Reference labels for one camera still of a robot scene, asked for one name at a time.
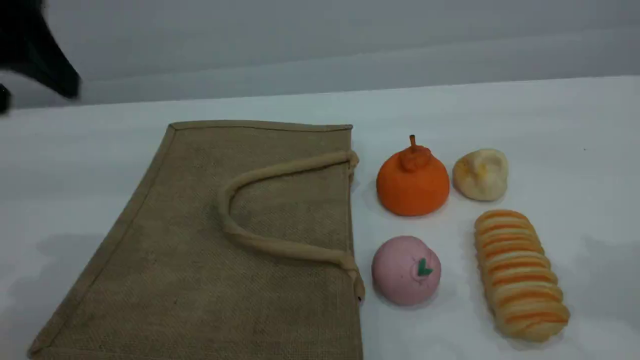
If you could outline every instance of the bag handle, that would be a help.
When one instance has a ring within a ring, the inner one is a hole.
[[[236,176],[219,192],[218,212],[222,217],[223,231],[238,243],[269,255],[336,264],[347,272],[353,281],[353,291],[356,297],[359,301],[363,301],[365,295],[364,282],[360,277],[360,271],[355,259],[348,252],[259,236],[243,229],[231,218],[229,213],[231,199],[233,199],[238,189],[245,185],[271,177],[309,171],[345,162],[349,162],[349,179],[352,179],[353,171],[358,164],[358,155],[353,151],[331,152],[313,158],[252,170]]]

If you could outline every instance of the jute bag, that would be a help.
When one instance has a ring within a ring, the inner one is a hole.
[[[169,126],[33,359],[361,359],[351,126]]]

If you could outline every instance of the toy peach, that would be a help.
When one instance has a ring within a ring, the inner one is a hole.
[[[382,244],[371,265],[376,289],[389,301],[417,305],[440,284],[440,259],[414,236],[398,236]]]

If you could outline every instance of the toy bread roll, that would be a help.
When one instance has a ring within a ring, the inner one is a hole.
[[[491,210],[475,228],[484,291],[500,331],[529,341],[546,341],[562,331],[569,310],[529,219]]]
[[[494,201],[507,191],[509,163],[502,151],[481,149],[453,166],[453,186],[469,199]]]

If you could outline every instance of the toy fruit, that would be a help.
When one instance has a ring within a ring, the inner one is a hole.
[[[414,236],[398,236],[382,244],[371,265],[376,289],[403,306],[430,298],[440,284],[441,272],[438,256]]]
[[[481,149],[453,166],[453,186],[469,199],[493,201],[507,191],[509,163],[502,151]]]
[[[395,153],[380,168],[376,189],[382,205],[401,216],[425,215],[437,210],[449,196],[447,169],[424,146],[415,144]]]

